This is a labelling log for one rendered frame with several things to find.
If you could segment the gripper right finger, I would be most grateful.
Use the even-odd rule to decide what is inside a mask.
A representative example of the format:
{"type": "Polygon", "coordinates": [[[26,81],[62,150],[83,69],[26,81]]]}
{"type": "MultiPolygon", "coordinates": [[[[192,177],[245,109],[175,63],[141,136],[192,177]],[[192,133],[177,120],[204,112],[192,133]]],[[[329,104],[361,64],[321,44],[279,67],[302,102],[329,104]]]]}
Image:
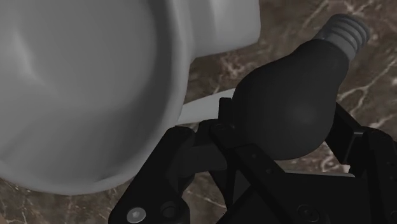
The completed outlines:
{"type": "Polygon", "coordinates": [[[350,174],[366,181],[372,224],[397,224],[397,142],[360,125],[340,104],[325,142],[350,174]]]}

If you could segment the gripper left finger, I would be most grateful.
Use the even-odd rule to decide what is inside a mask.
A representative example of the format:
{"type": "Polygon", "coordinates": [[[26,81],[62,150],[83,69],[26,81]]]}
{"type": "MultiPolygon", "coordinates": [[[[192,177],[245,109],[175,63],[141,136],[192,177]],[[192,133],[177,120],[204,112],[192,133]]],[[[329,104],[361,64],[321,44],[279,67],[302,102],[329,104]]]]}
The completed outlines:
{"type": "Polygon", "coordinates": [[[282,169],[259,148],[242,143],[231,126],[232,100],[219,101],[217,119],[197,131],[170,128],[109,215],[108,224],[190,224],[182,194],[209,172],[227,212],[217,224],[287,224],[286,210],[265,179],[282,169]]]}

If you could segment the black light bulb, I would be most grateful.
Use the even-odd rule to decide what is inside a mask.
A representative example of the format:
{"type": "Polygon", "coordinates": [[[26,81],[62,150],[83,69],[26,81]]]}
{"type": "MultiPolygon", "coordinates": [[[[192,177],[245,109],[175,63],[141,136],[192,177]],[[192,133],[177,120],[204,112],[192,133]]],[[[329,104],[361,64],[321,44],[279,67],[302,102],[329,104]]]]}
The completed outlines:
{"type": "Polygon", "coordinates": [[[274,160],[317,149],[333,124],[349,63],[369,39],[362,21],[331,16],[311,40],[240,81],[232,97],[235,130],[274,160]]]}

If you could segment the white toilet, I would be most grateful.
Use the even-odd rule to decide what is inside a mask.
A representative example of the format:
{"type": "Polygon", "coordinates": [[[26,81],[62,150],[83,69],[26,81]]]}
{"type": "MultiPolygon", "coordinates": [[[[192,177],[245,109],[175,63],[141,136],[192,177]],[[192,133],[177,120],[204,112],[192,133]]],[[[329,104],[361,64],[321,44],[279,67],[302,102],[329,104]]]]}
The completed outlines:
{"type": "Polygon", "coordinates": [[[260,0],[0,0],[0,178],[81,195],[134,177],[185,103],[197,57],[257,42],[260,0]]]}

